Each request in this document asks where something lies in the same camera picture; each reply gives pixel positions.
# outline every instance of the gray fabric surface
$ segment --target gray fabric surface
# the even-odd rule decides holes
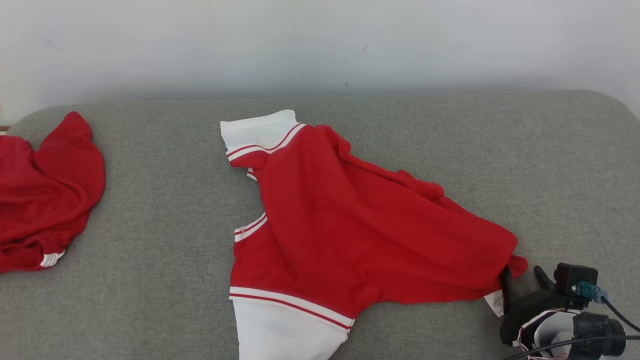
[[[10,130],[37,146],[77,110],[107,185],[57,265],[0,274],[0,359],[237,359],[233,230],[262,208],[255,182],[227,163],[219,121],[286,108],[334,127],[365,160],[440,183],[514,232],[531,267],[597,268],[614,304],[640,322],[640,122],[610,97],[119,102],[39,111]],[[516,284],[535,289],[531,269]],[[499,325],[483,300],[378,304],[332,359],[500,359],[514,350]],[[623,358],[640,358],[640,343]]]

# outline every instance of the white wall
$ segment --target white wall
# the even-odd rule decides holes
[[[640,114],[637,0],[0,0],[0,124],[48,106],[583,88]]]

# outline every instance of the white care label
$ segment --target white care label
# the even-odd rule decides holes
[[[484,299],[493,310],[495,316],[504,315],[504,297],[502,296],[502,290],[494,291],[489,295],[485,296]]]

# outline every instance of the cable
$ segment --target cable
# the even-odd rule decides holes
[[[553,343],[551,345],[547,345],[544,347],[538,347],[531,349],[526,352],[522,352],[520,354],[515,354],[513,356],[505,357],[503,360],[516,360],[521,357],[527,357],[529,355],[533,355],[537,352],[541,352],[544,350],[549,350],[550,348],[563,347],[565,345],[571,345],[575,343],[583,343],[585,341],[591,340],[640,340],[640,335],[624,335],[624,336],[593,336],[591,338],[580,338],[580,339],[571,339],[566,341],[560,341],[559,343]]]
[[[627,318],[622,316],[622,314],[615,307],[613,307],[613,305],[611,305],[611,303],[609,302],[609,299],[607,299],[606,297],[600,297],[600,298],[605,304],[607,304],[607,306],[609,306],[609,309],[611,309],[611,311],[613,311],[613,313],[620,318],[620,320],[624,321],[625,324],[631,326],[633,330],[640,332],[640,327],[638,327],[636,324],[630,322]]]

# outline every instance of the crumpled red cloth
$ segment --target crumpled red cloth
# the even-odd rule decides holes
[[[34,151],[0,136],[0,273],[48,268],[83,230],[104,191],[89,125],[69,113]]]

